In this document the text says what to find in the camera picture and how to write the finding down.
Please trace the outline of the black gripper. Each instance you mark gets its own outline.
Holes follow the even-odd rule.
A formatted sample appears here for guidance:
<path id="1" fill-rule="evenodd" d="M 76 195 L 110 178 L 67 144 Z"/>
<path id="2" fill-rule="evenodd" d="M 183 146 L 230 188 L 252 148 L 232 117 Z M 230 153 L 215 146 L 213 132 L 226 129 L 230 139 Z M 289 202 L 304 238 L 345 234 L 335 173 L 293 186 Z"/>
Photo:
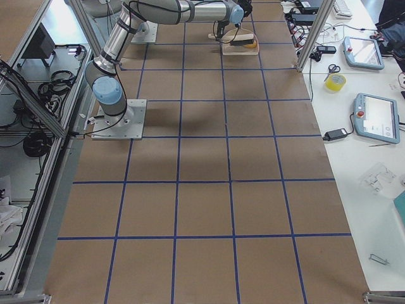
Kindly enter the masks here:
<path id="1" fill-rule="evenodd" d="M 227 25 L 229 25 L 229 21 L 218 21 L 215 22 L 217 24 L 216 30 L 215 30 L 215 40 L 216 41 L 221 41 L 223 36 L 225 35 L 225 28 Z"/>

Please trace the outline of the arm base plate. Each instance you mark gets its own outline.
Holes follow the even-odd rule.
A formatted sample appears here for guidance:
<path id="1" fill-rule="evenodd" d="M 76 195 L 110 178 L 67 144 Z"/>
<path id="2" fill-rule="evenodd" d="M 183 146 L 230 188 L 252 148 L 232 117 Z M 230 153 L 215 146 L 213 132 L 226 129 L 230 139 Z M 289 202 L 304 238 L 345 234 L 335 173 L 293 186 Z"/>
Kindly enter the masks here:
<path id="1" fill-rule="evenodd" d="M 98 115 L 103 116 L 96 119 L 91 138 L 95 140 L 141 140 L 144 131 L 144 121 L 146 116 L 146 99 L 129 99 L 127 110 L 124 114 L 116 117 L 108 116 L 101 106 Z"/>
<path id="2" fill-rule="evenodd" d="M 141 23 L 131 40 L 132 44 L 155 43 L 157 38 L 158 24 L 150 21 Z"/>

